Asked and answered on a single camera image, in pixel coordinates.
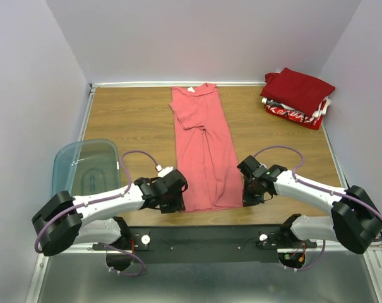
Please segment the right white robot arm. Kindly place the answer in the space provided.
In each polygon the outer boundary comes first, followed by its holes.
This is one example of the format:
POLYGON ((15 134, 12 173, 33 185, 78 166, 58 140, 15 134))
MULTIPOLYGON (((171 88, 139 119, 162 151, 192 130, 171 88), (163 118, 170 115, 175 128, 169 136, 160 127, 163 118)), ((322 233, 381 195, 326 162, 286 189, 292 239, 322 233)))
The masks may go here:
POLYGON ((243 205, 264 202, 264 196, 285 196, 323 212, 323 217, 291 215, 267 241, 294 247, 303 241, 339 242, 356 254, 363 254, 382 231, 382 217, 363 188, 327 186, 297 175, 283 166, 266 168, 253 156, 238 166, 244 178, 243 205))

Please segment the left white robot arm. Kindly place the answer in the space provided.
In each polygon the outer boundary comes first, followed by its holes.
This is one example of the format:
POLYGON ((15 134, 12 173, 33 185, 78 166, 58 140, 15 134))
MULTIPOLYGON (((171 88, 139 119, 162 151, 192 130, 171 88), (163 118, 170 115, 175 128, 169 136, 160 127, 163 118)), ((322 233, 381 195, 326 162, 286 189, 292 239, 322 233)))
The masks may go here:
POLYGON ((139 178, 104 193, 71 196, 68 191, 58 192, 32 217, 37 234, 35 252, 57 255, 80 243, 83 235, 87 236, 87 242, 106 242, 114 249, 122 249, 128 244, 129 235, 113 219, 116 215, 145 208, 161 213, 183 211, 182 194, 187 189, 183 174, 166 167, 155 178, 139 178), (111 220, 116 226, 108 232, 107 239, 84 231, 86 226, 101 220, 111 220))

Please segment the pink t-shirt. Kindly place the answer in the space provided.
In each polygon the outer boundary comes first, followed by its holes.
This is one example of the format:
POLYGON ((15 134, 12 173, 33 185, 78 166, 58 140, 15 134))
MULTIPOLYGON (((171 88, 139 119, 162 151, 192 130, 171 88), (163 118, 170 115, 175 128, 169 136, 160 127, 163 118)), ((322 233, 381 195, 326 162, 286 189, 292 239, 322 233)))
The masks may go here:
POLYGON ((171 94, 177 168, 188 182, 186 211, 242 207, 243 181, 217 86, 175 86, 171 94))

